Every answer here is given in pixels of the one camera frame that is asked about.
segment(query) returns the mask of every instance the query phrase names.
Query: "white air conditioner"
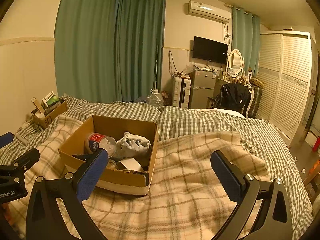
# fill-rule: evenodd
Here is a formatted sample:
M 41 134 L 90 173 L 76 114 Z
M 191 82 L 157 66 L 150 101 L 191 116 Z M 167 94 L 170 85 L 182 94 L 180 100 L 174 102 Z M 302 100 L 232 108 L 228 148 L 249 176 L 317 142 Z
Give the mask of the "white air conditioner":
M 189 2 L 189 14 L 222 23 L 228 23 L 231 19 L 230 12 L 195 1 Z

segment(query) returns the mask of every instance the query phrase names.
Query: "metal screw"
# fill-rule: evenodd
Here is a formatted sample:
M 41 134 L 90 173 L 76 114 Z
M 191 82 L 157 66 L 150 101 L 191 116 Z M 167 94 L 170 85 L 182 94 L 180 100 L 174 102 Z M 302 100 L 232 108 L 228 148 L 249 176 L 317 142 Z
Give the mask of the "metal screw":
M 279 185 L 281 185 L 281 184 L 282 184 L 282 179 L 276 178 L 276 183 L 279 184 Z
M 42 176 L 36 178 L 36 182 L 41 182 L 41 181 L 43 181 L 43 177 Z
M 72 172 L 68 172 L 68 173 L 66 173 L 66 174 L 64 175 L 64 177 L 65 177 L 66 179 L 71 179 L 71 178 L 73 177 L 73 173 L 72 173 Z
M 247 174 L 245 177 L 247 180 L 254 180 L 254 176 L 251 174 Z

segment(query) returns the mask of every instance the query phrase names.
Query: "fire extinguisher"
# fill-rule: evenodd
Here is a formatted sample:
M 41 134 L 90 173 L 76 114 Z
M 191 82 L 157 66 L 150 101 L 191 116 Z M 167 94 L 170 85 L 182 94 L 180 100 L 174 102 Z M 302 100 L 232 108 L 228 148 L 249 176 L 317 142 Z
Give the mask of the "fire extinguisher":
M 320 146 L 320 137 L 318 137 L 314 147 L 312 148 L 312 151 L 316 152 L 318 150 L 319 146 Z

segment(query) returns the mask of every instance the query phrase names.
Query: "green checkered bedding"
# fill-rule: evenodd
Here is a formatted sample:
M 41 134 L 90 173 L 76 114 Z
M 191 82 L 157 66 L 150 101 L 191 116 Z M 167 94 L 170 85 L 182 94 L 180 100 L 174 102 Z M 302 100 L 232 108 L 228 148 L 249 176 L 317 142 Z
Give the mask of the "green checkered bedding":
M 239 132 L 242 148 L 265 161 L 270 178 L 281 177 L 284 180 L 292 214 L 293 239 L 298 239 L 310 225 L 311 203 L 295 162 L 276 130 L 265 121 L 234 117 L 217 111 L 199 112 L 171 106 L 156 109 L 145 103 L 88 103 L 70 96 L 64 96 L 64 99 L 69 107 L 64 115 L 82 122 L 91 115 L 158 122 L 160 141 L 212 131 Z M 28 146 L 15 138 L 0 150 L 0 164 L 9 164 L 30 148 L 38 147 L 52 136 L 57 126 L 58 118 L 45 131 L 37 133 L 32 123 L 25 123 L 19 133 L 29 141 Z

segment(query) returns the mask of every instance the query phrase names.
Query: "beige plaid blanket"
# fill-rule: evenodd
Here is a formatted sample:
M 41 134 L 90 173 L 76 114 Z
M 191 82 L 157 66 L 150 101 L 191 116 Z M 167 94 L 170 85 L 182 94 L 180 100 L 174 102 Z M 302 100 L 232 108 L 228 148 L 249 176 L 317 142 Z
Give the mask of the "beige plaid blanket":
M 37 148 L 40 160 L 25 173 L 29 194 L 10 204 L 21 235 L 25 234 L 28 201 L 36 177 L 57 179 L 67 172 L 58 148 L 81 124 L 81 121 L 60 115 L 56 129 Z M 269 180 L 264 161 L 242 150 L 238 133 L 186 135 L 158 143 L 148 195 L 121 195 L 96 187 L 83 205 L 109 240 L 211 239 L 236 206 L 227 197 L 210 165 L 211 153 L 218 149 L 243 173 Z M 69 231 L 79 237 L 63 202 L 58 200 L 58 204 Z M 241 236 L 249 232 L 258 207 L 259 203 Z

